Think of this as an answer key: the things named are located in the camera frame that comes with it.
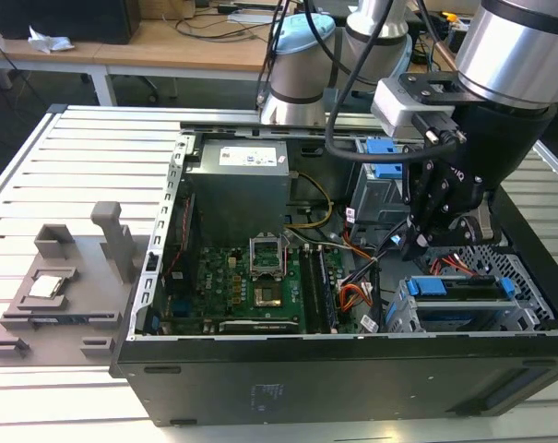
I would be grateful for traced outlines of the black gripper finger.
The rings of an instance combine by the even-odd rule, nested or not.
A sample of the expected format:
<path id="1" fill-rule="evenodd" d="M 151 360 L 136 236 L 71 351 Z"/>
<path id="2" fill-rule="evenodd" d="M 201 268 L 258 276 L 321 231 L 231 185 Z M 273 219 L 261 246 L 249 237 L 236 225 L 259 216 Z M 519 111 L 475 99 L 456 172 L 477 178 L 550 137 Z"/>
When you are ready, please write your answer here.
<path id="1" fill-rule="evenodd" d="M 438 161 L 410 162 L 403 166 L 402 197 L 409 206 L 401 247 L 403 261 L 422 256 L 429 245 L 433 215 L 446 194 L 446 180 Z"/>
<path id="2" fill-rule="evenodd" d="M 481 220 L 475 216 L 459 217 L 452 227 L 432 231 L 427 235 L 430 247 L 498 244 L 501 229 L 492 219 Z"/>

